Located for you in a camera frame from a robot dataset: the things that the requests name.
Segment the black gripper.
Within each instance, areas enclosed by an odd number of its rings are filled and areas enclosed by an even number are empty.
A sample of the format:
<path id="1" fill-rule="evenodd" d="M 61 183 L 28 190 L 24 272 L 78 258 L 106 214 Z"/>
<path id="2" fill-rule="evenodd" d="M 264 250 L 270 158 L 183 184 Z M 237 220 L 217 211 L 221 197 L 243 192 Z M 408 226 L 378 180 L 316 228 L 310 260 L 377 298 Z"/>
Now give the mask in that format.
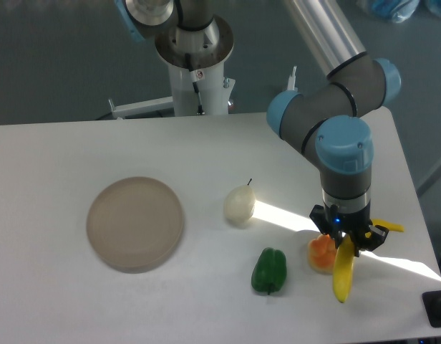
<path id="1" fill-rule="evenodd" d="M 387 227 L 371 222 L 370 203 L 353 213 L 342 212 L 338 206 L 315 205 L 309 218 L 321 234 L 334 240 L 337 249 L 343 234 L 348 234 L 355 247 L 355 257 L 360 255 L 360 251 L 373 252 L 383 245 L 389 234 Z"/>

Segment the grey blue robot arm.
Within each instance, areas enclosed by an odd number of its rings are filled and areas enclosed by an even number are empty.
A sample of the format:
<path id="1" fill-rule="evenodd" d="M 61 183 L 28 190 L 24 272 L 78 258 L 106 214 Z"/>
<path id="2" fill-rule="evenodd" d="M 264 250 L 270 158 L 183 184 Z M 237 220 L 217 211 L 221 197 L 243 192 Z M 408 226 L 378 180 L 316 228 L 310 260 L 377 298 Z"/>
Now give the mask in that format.
<path id="1" fill-rule="evenodd" d="M 231 80 L 210 76 L 234 45 L 231 28 L 210 1 L 118 1 L 117 9 L 135 39 L 152 37 L 159 57 L 173 72 L 171 93 L 179 116 L 228 112 Z M 305 97 L 296 88 L 271 101 L 266 119 L 320 173 L 323 202 L 310 213 L 322 234 L 354 251 L 383 245 L 390 225 L 370 216 L 374 146 L 364 115 L 394 99 L 398 69 L 372 59 L 335 1 L 287 1 L 286 9 L 328 80 Z"/>

